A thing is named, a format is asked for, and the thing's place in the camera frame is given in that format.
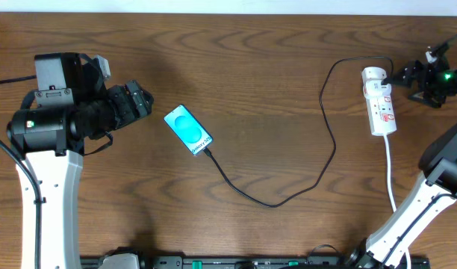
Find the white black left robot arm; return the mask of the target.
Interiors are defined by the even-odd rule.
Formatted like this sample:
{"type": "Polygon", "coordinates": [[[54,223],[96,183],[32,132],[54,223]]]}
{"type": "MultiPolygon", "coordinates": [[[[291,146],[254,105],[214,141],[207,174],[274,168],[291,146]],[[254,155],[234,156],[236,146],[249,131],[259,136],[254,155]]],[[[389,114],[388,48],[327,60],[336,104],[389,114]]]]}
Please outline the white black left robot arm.
{"type": "Polygon", "coordinates": [[[37,89],[7,125],[22,189],[23,268],[80,268],[78,186],[84,141],[152,112],[154,99],[135,80],[106,87],[108,61],[61,52],[36,55],[37,89]]]}

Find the Galaxy S25 smartphone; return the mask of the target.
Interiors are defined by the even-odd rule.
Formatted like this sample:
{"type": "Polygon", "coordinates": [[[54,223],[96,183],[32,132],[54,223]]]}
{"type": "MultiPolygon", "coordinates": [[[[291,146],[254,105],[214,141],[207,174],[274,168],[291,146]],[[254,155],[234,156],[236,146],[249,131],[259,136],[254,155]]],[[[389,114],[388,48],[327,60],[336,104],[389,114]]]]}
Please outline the Galaxy S25 smartphone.
{"type": "Polygon", "coordinates": [[[183,104],[169,112],[164,121],[193,155],[198,155],[213,142],[209,132],[183,104]]]}

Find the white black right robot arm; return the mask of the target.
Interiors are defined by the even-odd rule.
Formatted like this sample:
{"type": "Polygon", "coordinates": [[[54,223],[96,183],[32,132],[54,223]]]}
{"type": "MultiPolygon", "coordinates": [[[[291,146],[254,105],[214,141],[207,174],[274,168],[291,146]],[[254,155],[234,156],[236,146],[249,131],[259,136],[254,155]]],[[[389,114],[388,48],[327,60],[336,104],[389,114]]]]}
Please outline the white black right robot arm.
{"type": "MultiPolygon", "coordinates": [[[[397,129],[387,73],[380,67],[361,72],[373,136],[388,136],[397,129]]],[[[387,178],[388,199],[393,210],[386,223],[371,234],[346,265],[355,268],[397,268],[409,258],[408,248],[420,233],[446,208],[457,202],[457,123],[435,140],[418,164],[420,174],[401,205],[394,202],[392,178],[387,178]]]]}

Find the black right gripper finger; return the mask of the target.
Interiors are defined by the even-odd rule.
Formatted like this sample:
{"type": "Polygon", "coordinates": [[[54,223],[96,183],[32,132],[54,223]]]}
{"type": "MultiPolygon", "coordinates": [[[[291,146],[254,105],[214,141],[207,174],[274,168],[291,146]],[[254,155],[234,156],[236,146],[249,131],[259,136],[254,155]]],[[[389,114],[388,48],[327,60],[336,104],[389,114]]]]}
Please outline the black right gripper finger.
{"type": "Polygon", "coordinates": [[[392,84],[411,88],[414,81],[417,82],[419,89],[425,87],[425,65],[419,60],[409,61],[399,71],[392,74],[390,77],[383,80],[383,85],[392,84]]]}
{"type": "Polygon", "coordinates": [[[430,108],[441,108],[444,103],[443,97],[432,97],[430,95],[426,95],[424,92],[413,93],[408,97],[408,99],[429,106],[430,108]]]}

